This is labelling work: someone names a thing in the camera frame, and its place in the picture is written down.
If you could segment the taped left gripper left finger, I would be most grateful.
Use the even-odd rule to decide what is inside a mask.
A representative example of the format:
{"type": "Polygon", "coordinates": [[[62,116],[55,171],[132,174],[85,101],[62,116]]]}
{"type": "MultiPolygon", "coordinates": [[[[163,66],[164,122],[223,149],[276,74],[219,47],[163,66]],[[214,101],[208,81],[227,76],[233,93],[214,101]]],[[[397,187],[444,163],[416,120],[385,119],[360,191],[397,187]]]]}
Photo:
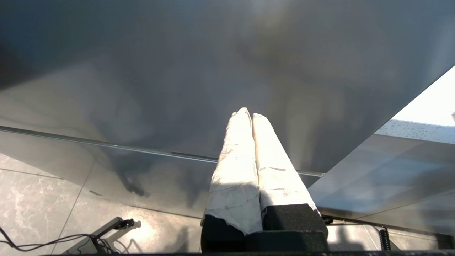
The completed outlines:
{"type": "Polygon", "coordinates": [[[245,107],[229,118],[200,225],[203,253],[242,252],[245,238],[263,230],[252,119],[245,107]]]}

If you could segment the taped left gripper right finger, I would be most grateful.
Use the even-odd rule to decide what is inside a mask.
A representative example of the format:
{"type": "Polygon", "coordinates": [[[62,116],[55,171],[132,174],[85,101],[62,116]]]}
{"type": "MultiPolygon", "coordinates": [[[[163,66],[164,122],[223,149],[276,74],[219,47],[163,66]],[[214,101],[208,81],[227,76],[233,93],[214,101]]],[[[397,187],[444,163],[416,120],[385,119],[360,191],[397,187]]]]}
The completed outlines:
{"type": "Polygon", "coordinates": [[[252,117],[260,206],[265,231],[328,234],[328,228],[269,120],[252,117]]]}

